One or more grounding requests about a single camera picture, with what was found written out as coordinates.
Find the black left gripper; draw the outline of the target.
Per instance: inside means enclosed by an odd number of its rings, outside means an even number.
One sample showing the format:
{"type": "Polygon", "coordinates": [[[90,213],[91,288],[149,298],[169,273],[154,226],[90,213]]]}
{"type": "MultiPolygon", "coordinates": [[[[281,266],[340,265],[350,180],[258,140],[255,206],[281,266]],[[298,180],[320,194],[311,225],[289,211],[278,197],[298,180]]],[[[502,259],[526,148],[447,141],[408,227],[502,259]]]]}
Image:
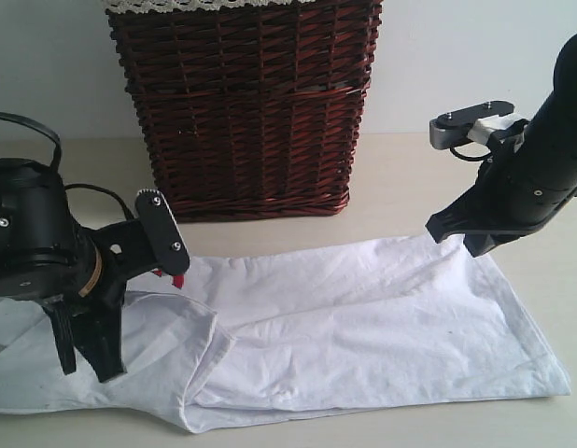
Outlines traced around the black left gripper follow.
{"type": "Polygon", "coordinates": [[[75,225],[75,265],[63,291],[43,303],[63,373],[77,370],[81,354],[97,379],[123,373],[121,311],[128,281],[157,267],[151,244],[137,219],[99,230],[75,225]]]}

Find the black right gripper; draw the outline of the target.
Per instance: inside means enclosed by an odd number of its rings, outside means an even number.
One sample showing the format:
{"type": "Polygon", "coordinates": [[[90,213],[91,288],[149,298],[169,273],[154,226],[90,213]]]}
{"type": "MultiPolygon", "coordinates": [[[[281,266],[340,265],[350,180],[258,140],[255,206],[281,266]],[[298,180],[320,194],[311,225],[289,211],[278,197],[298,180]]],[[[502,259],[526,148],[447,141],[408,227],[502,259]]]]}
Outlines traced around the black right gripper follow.
{"type": "Polygon", "coordinates": [[[473,257],[541,230],[577,197],[577,133],[495,133],[475,183],[426,229],[437,243],[462,234],[473,257]]]}

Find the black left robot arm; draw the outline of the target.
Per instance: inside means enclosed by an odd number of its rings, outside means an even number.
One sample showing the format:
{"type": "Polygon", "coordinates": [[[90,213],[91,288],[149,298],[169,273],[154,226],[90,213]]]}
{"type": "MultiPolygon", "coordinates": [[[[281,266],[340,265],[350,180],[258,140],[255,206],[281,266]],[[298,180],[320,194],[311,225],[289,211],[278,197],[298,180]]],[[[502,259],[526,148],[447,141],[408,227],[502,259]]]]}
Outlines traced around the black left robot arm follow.
{"type": "Polygon", "coordinates": [[[0,159],[0,298],[48,316],[63,373],[82,355],[105,383],[125,372],[121,312],[128,281],[156,268],[138,219],[100,230],[72,216],[61,176],[26,159],[0,159]]]}

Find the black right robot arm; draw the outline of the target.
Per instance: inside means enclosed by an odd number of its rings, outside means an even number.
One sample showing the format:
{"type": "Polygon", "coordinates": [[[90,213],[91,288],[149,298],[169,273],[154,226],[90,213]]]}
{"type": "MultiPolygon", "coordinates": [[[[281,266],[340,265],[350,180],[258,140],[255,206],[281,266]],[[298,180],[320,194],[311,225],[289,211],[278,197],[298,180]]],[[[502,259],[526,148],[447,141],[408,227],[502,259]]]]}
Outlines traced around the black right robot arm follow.
{"type": "Polygon", "coordinates": [[[509,102],[484,102],[432,119],[429,141],[458,159],[470,143],[488,150],[473,157],[474,184],[429,218],[435,242],[461,234],[479,257],[542,229],[577,197],[577,34],[559,52],[553,90],[532,119],[509,102]]]}

